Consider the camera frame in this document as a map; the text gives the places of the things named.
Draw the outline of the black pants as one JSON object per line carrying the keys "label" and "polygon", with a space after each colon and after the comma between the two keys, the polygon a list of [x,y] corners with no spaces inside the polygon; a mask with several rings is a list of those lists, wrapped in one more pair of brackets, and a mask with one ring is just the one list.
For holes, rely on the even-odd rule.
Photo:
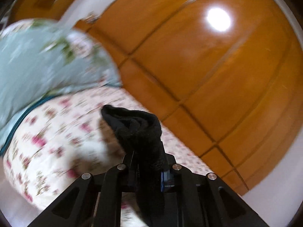
{"label": "black pants", "polygon": [[126,155],[135,159],[136,201],[148,226],[164,213],[162,173],[169,166],[161,140],[161,124],[152,113],[104,105],[101,114]]}

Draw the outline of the wooden wardrobe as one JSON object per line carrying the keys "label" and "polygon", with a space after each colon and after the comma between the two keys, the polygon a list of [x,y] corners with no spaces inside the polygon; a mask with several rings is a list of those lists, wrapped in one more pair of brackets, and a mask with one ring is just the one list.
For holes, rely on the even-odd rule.
{"label": "wooden wardrobe", "polygon": [[275,168],[302,125],[302,49],[274,0],[116,0],[76,27],[237,193]]}

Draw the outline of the light blue floral pillow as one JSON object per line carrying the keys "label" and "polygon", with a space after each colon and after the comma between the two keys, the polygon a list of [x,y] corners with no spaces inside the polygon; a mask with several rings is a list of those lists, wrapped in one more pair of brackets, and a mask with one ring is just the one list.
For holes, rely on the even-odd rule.
{"label": "light blue floral pillow", "polygon": [[1,152],[25,116],[59,95],[122,85],[105,48],[48,19],[23,19],[1,33]]}

